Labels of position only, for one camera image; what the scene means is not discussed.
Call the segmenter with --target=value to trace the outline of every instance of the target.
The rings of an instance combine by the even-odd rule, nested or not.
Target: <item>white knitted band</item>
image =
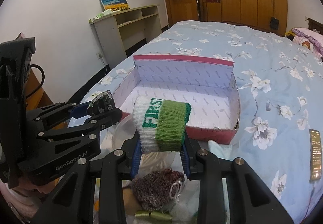
[[[145,119],[145,114],[149,108],[151,98],[139,96],[135,102],[133,109],[133,122],[137,128],[140,135],[140,143],[142,153],[158,152],[158,145],[155,140],[156,129],[151,127],[143,128],[143,121]]]

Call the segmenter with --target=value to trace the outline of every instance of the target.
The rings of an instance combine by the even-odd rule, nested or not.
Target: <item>white wall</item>
[[[320,0],[288,0],[287,30],[293,27],[308,28],[305,17],[323,23],[323,5]]]
[[[131,8],[159,4],[161,27],[168,24],[164,0],[127,2]],[[45,91],[53,102],[67,101],[103,68],[96,57],[101,46],[88,23],[100,12],[99,0],[5,0],[0,7],[0,42],[20,32],[34,36],[32,63],[45,71]]]

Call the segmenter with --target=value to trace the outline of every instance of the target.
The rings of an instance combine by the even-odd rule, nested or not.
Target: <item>maroon knitted item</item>
[[[132,181],[132,191],[144,210],[160,210],[169,200],[169,191],[176,181],[184,181],[184,174],[172,169],[153,171]]]

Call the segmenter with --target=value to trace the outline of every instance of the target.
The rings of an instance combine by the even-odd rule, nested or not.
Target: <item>wooden bed frame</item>
[[[308,19],[308,29],[309,30],[316,29],[316,31],[318,31],[320,34],[323,35],[323,24],[321,24],[311,18]]]

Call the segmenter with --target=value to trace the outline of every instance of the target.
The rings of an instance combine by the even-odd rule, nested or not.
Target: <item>electrical outlet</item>
[[[98,59],[103,58],[103,55],[102,55],[102,53],[101,53],[101,52],[97,52],[97,53],[96,53],[96,56],[98,57]]]

